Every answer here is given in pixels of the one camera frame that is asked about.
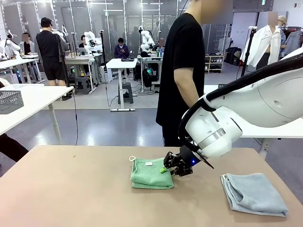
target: stool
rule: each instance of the stool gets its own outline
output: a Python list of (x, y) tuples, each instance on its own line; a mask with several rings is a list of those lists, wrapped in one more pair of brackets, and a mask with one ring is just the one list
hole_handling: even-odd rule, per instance
[[(128, 98), (124, 98), (124, 102), (129, 102), (130, 104), (134, 103), (131, 83), (127, 82), (126, 84), (122, 84), (122, 89), (127, 89), (129, 94)], [(119, 90), (120, 90), (120, 85), (118, 85), (118, 104), (121, 104)]]
[[(83, 89), (78, 89), (78, 82), (82, 83)], [(75, 89), (76, 89), (75, 94), (77, 94), (79, 91), (85, 95), (88, 95), (89, 94), (89, 89), (88, 89), (89, 84), (88, 83), (89, 83), (89, 81), (88, 81), (87, 77), (75, 77)]]

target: folded gray towel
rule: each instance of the folded gray towel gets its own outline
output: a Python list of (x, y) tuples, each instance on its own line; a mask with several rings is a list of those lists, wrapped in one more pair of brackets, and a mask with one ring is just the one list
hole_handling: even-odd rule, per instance
[(288, 209), (278, 191), (263, 174), (221, 176), (232, 210), (286, 217)]

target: gray basket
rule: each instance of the gray basket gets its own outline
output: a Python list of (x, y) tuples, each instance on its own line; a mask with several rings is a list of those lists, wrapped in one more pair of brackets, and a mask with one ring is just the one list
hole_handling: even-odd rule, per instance
[(0, 114), (10, 114), (23, 106), (21, 91), (0, 90)]

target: person in purple jacket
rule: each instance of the person in purple jacket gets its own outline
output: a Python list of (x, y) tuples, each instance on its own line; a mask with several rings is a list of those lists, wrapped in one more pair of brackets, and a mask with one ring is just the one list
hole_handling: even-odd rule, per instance
[(115, 58), (127, 58), (129, 56), (128, 47), (124, 44), (124, 39), (118, 39), (118, 45), (115, 47)]

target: folded green towel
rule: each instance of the folded green towel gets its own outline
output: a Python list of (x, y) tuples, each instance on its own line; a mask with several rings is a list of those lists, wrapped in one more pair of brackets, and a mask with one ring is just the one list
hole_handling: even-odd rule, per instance
[(170, 171), (160, 173), (161, 168), (163, 168), (163, 160), (164, 158), (155, 160), (135, 158), (131, 175), (132, 187), (145, 189), (173, 188), (174, 183)]

